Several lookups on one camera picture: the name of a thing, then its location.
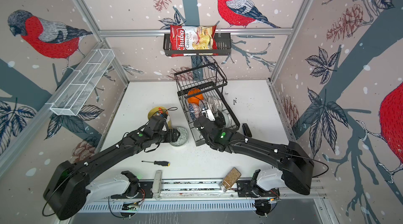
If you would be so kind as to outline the orange white patterned bowl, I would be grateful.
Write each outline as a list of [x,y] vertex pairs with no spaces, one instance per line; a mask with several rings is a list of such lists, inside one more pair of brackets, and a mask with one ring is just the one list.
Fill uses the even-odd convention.
[[183,146],[188,142],[188,130],[184,127],[178,126],[174,128],[177,130],[179,137],[177,138],[176,142],[171,142],[170,144],[174,147]]

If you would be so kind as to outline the blue triangle patterned bowl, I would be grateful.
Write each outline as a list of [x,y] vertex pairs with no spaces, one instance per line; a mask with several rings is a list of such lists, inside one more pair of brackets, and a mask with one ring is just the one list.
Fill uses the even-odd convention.
[[190,103],[188,105],[188,109],[189,109],[189,113],[190,113],[192,121],[195,121],[197,118],[199,118],[201,109],[197,104]]

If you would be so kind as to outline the orange plastic bowl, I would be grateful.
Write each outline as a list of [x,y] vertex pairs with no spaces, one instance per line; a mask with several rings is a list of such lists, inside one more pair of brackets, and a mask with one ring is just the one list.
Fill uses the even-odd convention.
[[201,101],[204,100],[204,96],[200,89],[193,88],[187,93],[187,102],[189,104],[199,105]]

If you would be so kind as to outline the teal patterned ceramic bowl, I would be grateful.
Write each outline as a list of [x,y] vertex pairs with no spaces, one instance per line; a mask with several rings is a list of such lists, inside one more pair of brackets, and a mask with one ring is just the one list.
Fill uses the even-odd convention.
[[224,117],[224,121],[225,121],[225,127],[229,128],[232,126],[232,118],[230,117],[230,115],[226,112],[221,112],[222,116]]

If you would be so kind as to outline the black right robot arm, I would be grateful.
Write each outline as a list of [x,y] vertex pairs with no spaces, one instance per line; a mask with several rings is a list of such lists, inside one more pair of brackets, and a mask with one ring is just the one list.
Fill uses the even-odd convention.
[[220,129],[208,118],[194,121],[207,145],[219,152],[242,154],[263,161],[282,172],[286,187],[301,195],[309,195],[314,163],[296,142],[273,144],[253,139],[229,129]]

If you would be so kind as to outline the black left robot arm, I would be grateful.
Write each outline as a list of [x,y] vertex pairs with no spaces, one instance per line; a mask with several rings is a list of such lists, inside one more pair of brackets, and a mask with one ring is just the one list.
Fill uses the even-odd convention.
[[145,125],[96,155],[73,164],[62,162],[55,169],[44,191],[46,205],[59,220],[72,217],[85,205],[90,194],[87,187],[98,176],[153,144],[175,143],[180,136],[178,129],[168,127],[166,119],[153,116]]

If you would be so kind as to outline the yellow marker cup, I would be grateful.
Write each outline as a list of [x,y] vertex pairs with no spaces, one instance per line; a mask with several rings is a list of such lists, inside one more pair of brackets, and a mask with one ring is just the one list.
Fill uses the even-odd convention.
[[166,119],[169,128],[172,128],[172,121],[169,114],[169,110],[163,106],[157,106],[149,111],[148,120],[153,116],[159,116]]

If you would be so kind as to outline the grey metal bar tool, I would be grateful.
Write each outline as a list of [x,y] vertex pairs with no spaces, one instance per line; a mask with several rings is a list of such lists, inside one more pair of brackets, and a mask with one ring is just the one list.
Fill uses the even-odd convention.
[[162,172],[162,170],[156,171],[152,185],[153,198],[155,198],[156,200],[161,200]]

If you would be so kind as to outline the glass jar of grains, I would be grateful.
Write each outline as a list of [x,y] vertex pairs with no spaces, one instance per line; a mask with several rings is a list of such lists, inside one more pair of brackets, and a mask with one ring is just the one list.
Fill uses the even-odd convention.
[[219,185],[220,189],[223,192],[230,190],[232,186],[240,179],[240,177],[241,172],[236,167],[233,167]]

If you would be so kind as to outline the red cassava chips bag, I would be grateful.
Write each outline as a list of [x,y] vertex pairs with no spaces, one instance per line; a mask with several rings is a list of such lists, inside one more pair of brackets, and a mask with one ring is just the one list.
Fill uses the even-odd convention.
[[170,25],[171,51],[179,51],[179,54],[171,54],[172,57],[192,56],[194,54],[182,54],[182,51],[215,50],[214,39],[216,26],[176,26]]

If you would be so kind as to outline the yellow black handled screwdriver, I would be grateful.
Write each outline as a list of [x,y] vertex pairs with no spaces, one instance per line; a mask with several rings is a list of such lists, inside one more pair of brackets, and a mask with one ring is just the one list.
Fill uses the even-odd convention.
[[168,162],[168,161],[153,161],[153,162],[151,162],[151,161],[142,161],[142,163],[151,163],[151,164],[158,165],[158,166],[163,166],[163,167],[170,166],[170,162]]

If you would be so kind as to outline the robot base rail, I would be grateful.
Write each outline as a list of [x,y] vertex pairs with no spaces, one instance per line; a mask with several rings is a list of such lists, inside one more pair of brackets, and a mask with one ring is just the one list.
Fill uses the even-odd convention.
[[240,179],[229,191],[219,188],[218,179],[167,179],[161,184],[160,193],[152,193],[152,181],[141,182],[146,192],[145,199],[140,196],[126,199],[114,196],[101,199],[80,210],[81,214],[106,213],[129,218],[135,214],[156,214],[192,211],[261,211],[264,216],[273,211],[278,203],[289,199],[316,200],[326,198],[319,180],[313,181],[311,193],[300,195],[287,187],[271,189],[263,196],[253,198],[244,189],[250,180]]

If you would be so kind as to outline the white mesh wall shelf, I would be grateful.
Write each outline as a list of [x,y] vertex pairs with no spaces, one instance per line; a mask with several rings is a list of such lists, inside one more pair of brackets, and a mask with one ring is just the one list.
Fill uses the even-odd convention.
[[52,103],[51,112],[56,115],[77,116],[114,58],[115,54],[111,49],[93,50],[85,65],[72,73],[73,79]]

